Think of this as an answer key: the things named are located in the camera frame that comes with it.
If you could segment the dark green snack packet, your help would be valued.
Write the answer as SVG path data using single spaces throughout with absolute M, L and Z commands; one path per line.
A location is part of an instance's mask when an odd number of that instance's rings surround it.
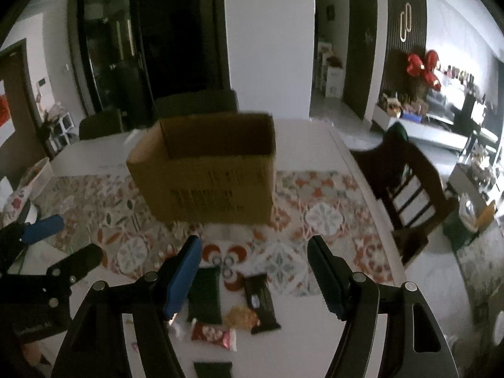
M 187 295 L 187 322 L 221 325 L 220 268 L 200 268 Z

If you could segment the small red snack packet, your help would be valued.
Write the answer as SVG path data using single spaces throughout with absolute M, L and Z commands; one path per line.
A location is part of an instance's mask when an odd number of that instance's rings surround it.
M 222 347 L 227 351 L 236 352 L 237 333 L 235 329 L 224 329 L 211 324 L 205 324 L 197 319 L 191 323 L 191 340 L 200 341 Z

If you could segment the orange yellow candy packet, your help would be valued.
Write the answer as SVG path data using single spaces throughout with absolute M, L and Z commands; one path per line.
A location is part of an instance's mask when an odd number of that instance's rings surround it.
M 251 331 L 261 325 L 261 321 L 254 310 L 247 306 L 233 306 L 226 315 L 224 323 L 230 329 L 242 329 Z

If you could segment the black snack bar wrapper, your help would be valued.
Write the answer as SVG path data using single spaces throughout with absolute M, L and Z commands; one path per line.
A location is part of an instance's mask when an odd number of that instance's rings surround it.
M 278 323 L 275 315 L 267 274 L 263 273 L 252 277 L 245 277 L 243 287 L 247 305 L 259 319 L 259 324 L 251 329 L 251 334 L 258 335 L 281 329 L 281 325 Z

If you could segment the white bowl with food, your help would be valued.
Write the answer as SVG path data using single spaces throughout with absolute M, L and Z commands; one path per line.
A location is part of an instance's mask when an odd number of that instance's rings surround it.
M 20 189 L 28 191 L 31 201 L 36 199 L 54 177 L 54 171 L 48 157 L 39 160 L 30 167 L 20 180 Z

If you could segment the patterned floral table mat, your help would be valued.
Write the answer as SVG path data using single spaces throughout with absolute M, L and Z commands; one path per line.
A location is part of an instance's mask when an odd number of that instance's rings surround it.
M 313 236 L 351 269 L 377 283 L 394 280 L 372 213 L 348 173 L 278 172 L 265 224 L 162 224 L 131 178 L 111 175 L 53 178 L 35 203 L 43 216 L 64 218 L 64 230 L 48 241 L 53 248 L 71 254 L 94 243 L 105 269 L 131 279 L 159 269 L 195 235 L 203 242 L 203 266 L 218 268 L 231 292 L 241 289 L 244 277 L 266 274 L 278 295 L 317 294 L 307 262 Z

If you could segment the dark packet at bottom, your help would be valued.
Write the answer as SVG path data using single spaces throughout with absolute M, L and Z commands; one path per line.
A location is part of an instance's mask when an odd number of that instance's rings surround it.
M 232 378 L 231 362 L 194 362 L 198 378 Z

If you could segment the dark wooden chair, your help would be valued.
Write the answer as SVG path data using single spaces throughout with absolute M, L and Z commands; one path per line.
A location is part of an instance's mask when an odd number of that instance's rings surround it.
M 351 152 L 392 226 L 402 264 L 407 266 L 428 244 L 428 236 L 448 218 L 458 200 L 443 188 L 435 166 L 396 122 L 378 146 Z

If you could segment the brown cardboard box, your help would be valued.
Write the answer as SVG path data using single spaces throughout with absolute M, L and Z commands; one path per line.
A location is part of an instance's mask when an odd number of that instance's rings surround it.
M 275 154 L 271 115 L 213 113 L 159 120 L 126 165 L 160 222 L 266 224 Z

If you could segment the white low sideboard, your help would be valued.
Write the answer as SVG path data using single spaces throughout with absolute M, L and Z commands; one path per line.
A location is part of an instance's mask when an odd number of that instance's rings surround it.
M 378 106 L 376 106 L 373 110 L 372 121 L 383 131 L 388 131 L 392 125 L 399 122 L 403 125 L 408 137 L 456 151 L 462 151 L 468 140 L 468 137 L 464 137 L 458 133 L 445 131 L 441 128 L 433 127 L 425 123 L 417 123 L 406 119 L 390 117 L 381 107 Z

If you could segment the red balloon dog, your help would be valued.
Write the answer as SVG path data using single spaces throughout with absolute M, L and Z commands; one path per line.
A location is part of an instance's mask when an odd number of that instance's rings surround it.
M 407 74 L 414 78 L 421 77 L 432 90 L 440 91 L 442 84 L 434 74 L 438 61 L 439 56 L 434 49 L 429 50 L 424 59 L 416 54 L 410 54 L 406 68 Z

